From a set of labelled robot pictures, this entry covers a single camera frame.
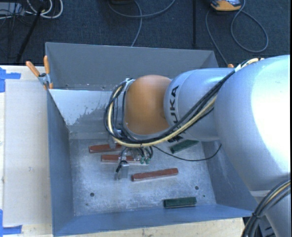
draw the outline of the gray metal bin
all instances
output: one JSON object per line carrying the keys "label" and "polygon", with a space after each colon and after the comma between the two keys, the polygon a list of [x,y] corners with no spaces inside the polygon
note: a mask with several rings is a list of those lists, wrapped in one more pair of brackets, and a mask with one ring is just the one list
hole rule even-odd
{"label": "gray metal bin", "polygon": [[[157,74],[174,78],[218,67],[213,51],[46,43],[54,89],[47,92],[48,145],[54,236],[248,217],[256,207],[226,153],[188,162],[154,151],[149,165],[129,174],[177,167],[172,177],[114,180],[117,165],[102,163],[90,145],[108,143],[103,111],[112,89],[126,78]],[[159,145],[163,150],[169,142]],[[205,158],[219,142],[199,142],[179,152]],[[166,209],[167,198],[196,197],[192,207]]]}

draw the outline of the bin floor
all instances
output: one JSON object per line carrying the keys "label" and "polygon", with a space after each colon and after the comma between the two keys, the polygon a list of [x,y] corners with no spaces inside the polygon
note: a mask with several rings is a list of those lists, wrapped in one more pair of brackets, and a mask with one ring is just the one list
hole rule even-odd
{"label": "bin floor", "polygon": [[[101,162],[102,153],[88,151],[89,146],[103,143],[86,139],[69,142],[77,216],[162,207],[163,199],[167,198],[196,197],[197,205],[216,203],[205,161],[176,159],[154,148],[150,164],[130,164],[128,178],[115,180],[118,164]],[[158,147],[170,153],[168,147],[171,145],[173,143],[166,142]],[[175,155],[187,159],[206,157],[200,142]],[[175,167],[179,171],[175,176],[139,182],[131,180],[134,173]]]}

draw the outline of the wooden table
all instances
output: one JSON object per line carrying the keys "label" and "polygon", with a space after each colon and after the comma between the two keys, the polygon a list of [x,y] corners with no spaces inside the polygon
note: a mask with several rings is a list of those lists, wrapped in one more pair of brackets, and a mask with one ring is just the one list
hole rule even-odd
{"label": "wooden table", "polygon": [[[20,73],[20,81],[38,81],[32,72],[25,66],[0,66],[6,69],[6,73]],[[43,73],[44,67],[37,67]],[[37,85],[37,90],[44,90],[40,83]],[[4,208],[4,145],[5,145],[5,105],[6,105],[6,91],[0,93],[0,209]],[[26,237],[26,236],[44,236],[49,237],[51,234],[51,224],[43,222],[34,222],[33,224],[23,224],[22,232],[20,234],[13,234],[12,236]],[[244,228],[244,223],[241,218],[205,221],[197,223],[178,224],[170,226],[161,226],[153,228],[141,228],[123,231],[102,232],[89,235],[81,235],[85,237],[240,237]]]}

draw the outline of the wooden block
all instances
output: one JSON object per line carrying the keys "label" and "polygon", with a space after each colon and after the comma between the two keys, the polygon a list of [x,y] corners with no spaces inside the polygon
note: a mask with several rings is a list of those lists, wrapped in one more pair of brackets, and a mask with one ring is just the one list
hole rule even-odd
{"label": "wooden block", "polygon": [[110,145],[104,144],[104,145],[95,145],[95,146],[89,146],[88,151],[93,153],[106,153],[106,152],[116,152],[120,151],[122,149],[122,146],[120,144],[117,144],[115,148],[110,148]]}
{"label": "wooden block", "polygon": [[157,170],[152,172],[144,172],[144,173],[136,173],[131,176],[132,181],[142,181],[142,180],[149,180],[149,179],[156,179],[162,178],[167,176],[174,176],[177,175],[178,169],[177,168],[168,168],[163,170]]}
{"label": "wooden block", "polygon": [[[102,155],[101,156],[101,162],[114,162],[114,163],[117,163],[119,157],[120,157],[119,155]],[[126,156],[126,161],[128,163],[140,163],[139,161],[134,160],[134,158],[132,156]]]}

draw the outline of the dark green block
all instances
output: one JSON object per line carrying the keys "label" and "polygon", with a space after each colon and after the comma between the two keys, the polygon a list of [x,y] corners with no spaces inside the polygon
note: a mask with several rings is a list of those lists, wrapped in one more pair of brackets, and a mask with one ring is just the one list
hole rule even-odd
{"label": "dark green block", "polygon": [[196,204],[196,197],[180,197],[180,198],[171,198],[164,200],[165,208],[179,208],[179,207],[188,207],[194,206]]}
{"label": "dark green block", "polygon": [[189,148],[189,147],[197,144],[198,142],[199,141],[197,141],[197,140],[185,140],[185,141],[182,141],[180,143],[177,143],[177,144],[170,147],[171,153],[174,154],[176,152],[179,152],[181,150]]}

